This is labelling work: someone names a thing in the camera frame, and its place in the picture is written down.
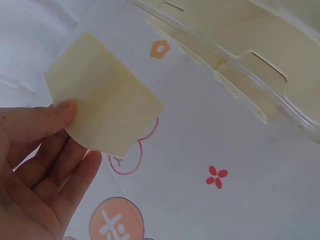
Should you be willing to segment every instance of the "finger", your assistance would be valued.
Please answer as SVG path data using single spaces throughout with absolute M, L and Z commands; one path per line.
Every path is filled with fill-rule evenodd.
M 6 160 L 11 167 L 15 169 L 23 160 L 26 159 L 34 150 L 39 147 L 42 140 L 34 141 L 26 144 L 16 144 L 10 147 Z
M 54 162 L 69 139 L 65 130 L 43 140 L 38 152 L 15 171 L 28 188 L 33 188 L 50 172 Z
M 0 138 L 10 145 L 41 140 L 66 127 L 76 111 L 70 100 L 55 107 L 0 108 Z
M 70 219 L 80 204 L 102 161 L 101 153 L 89 152 L 74 170 L 68 182 L 48 205 L 59 219 L 65 231 Z
M 44 201 L 53 198 L 77 168 L 86 152 L 86 148 L 70 138 L 57 157 L 48 177 L 39 182 L 33 191 Z

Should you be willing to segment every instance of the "pink outline drawing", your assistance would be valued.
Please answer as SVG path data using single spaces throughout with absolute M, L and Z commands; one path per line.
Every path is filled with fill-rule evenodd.
M 115 167 L 114 167 L 114 165 L 113 165 L 113 163 L 112 163 L 112 161 L 111 161 L 111 159 L 113 158 L 114 160 L 116 160 L 116 161 L 117 161 L 117 164 L 118 164 L 119 166 L 121 166 L 121 161 L 123 161 L 123 159 L 116 158 L 116 157 L 110 156 L 110 155 L 108 156 L 108 160 L 109 160 L 110 166 L 111 166 L 111 168 L 112 168 L 113 171 L 115 171 L 115 172 L 116 172 L 117 174 L 119 174 L 119 175 L 126 176 L 126 175 L 133 174 L 135 171 L 137 171 L 137 170 L 139 169 L 139 167 L 140 167 L 140 165 L 141 165 L 141 162 L 142 162 L 143 153 L 144 153 L 144 152 L 143 152 L 143 148 L 142 148 L 142 142 L 145 141 L 145 140 L 147 140 L 148 138 L 150 138 L 150 137 L 155 133 L 155 131 L 156 131 L 157 127 L 158 127 L 158 124 L 159 124 L 159 118 L 156 119 L 156 121 L 155 121 L 155 126 L 154 126 L 154 128 L 152 129 L 152 131 L 151 131 L 147 136 L 145 136 L 145 137 L 140 138 L 140 139 L 137 140 L 137 142 L 138 142 L 138 144 L 139 144 L 139 148 L 140 148 L 140 157 L 139 157 L 139 162 L 138 162 L 137 166 L 136 166 L 132 171 L 129 171 L 129 172 L 120 172 L 120 171 L 116 170 Z

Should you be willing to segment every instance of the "white chinese character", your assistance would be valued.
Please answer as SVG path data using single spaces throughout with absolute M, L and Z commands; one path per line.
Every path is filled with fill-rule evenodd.
M 126 229 L 122 224 L 118 224 L 115 229 L 115 225 L 122 218 L 121 214 L 118 214 L 110 220 L 107 213 L 104 210 L 102 210 L 101 213 L 106 225 L 100 229 L 100 234 L 106 234 L 106 240 L 130 240 L 130 234 L 126 234 L 122 238 L 119 237 L 118 232 L 120 234 L 124 234 L 126 232 Z

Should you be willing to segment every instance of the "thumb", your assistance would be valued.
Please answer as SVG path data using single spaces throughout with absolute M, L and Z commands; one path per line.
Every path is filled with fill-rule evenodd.
M 53 135 L 72 121 L 76 111 L 71 100 L 49 107 L 0 108 L 0 148 L 5 143 L 9 147 Z

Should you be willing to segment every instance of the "orange flower print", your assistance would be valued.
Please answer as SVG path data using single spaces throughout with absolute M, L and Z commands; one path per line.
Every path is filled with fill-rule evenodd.
M 150 57 L 160 60 L 164 59 L 170 49 L 171 48 L 167 40 L 155 41 L 151 47 Z

